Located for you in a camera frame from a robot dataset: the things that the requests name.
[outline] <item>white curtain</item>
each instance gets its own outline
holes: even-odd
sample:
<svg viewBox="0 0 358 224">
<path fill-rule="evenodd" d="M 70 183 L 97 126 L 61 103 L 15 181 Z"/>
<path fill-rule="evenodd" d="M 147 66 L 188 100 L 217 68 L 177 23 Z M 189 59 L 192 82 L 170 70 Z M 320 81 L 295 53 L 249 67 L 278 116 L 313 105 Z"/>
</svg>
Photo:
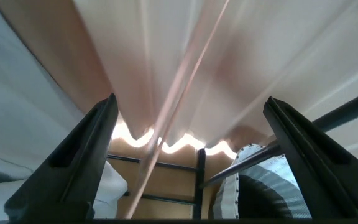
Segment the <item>white curtain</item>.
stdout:
<svg viewBox="0 0 358 224">
<path fill-rule="evenodd" d="M 83 116 L 0 15 L 0 220 L 7 220 L 5 201 Z M 126 189 L 106 163 L 96 217 L 115 217 Z"/>
</svg>

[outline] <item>vertical black post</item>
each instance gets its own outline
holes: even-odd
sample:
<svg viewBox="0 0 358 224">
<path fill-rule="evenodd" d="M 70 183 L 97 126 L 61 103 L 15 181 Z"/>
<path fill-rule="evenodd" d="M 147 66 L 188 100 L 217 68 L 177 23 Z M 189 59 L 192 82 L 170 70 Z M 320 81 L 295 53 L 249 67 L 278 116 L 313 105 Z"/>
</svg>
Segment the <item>vertical black post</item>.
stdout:
<svg viewBox="0 0 358 224">
<path fill-rule="evenodd" d="M 205 149 L 200 149 L 197 152 L 197 173 L 196 173 L 196 184 L 194 192 L 194 202 L 193 206 L 193 219 L 201 219 L 201 208 L 203 206 L 203 189 L 200 188 L 200 184 L 204 182 L 205 174 Z"/>
</svg>

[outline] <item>white fabric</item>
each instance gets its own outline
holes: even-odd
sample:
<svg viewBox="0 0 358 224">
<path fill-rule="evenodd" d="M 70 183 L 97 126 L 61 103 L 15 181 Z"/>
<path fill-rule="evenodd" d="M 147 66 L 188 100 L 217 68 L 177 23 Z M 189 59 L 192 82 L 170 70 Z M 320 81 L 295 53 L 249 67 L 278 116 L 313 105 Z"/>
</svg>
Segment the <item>white fabric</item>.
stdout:
<svg viewBox="0 0 358 224">
<path fill-rule="evenodd" d="M 83 116 L 0 15 L 0 220 L 7 219 L 5 201 Z M 106 163 L 96 217 L 114 218 L 126 189 L 126 181 Z"/>
</svg>

